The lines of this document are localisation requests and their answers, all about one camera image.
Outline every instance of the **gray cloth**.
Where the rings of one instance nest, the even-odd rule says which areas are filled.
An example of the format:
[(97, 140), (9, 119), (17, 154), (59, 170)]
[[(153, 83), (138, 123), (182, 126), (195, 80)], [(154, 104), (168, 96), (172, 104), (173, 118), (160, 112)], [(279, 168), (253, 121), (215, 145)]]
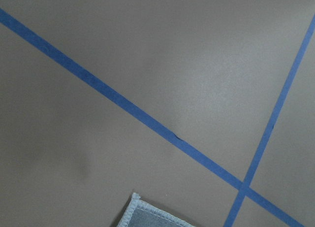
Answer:
[(131, 202), (117, 227), (193, 227), (133, 194)]

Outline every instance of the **floor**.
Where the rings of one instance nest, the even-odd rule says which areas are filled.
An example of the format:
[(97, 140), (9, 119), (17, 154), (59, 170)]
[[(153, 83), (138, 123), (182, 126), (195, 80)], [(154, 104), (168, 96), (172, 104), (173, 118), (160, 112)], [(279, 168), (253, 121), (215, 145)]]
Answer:
[[(315, 2), (0, 8), (243, 181)], [(133, 192), (197, 227), (227, 226), (237, 188), (4, 25), (0, 48), (1, 226), (114, 227)], [(306, 227), (315, 223), (314, 53), (313, 37), (250, 185)], [(247, 196), (233, 226), (288, 224)]]

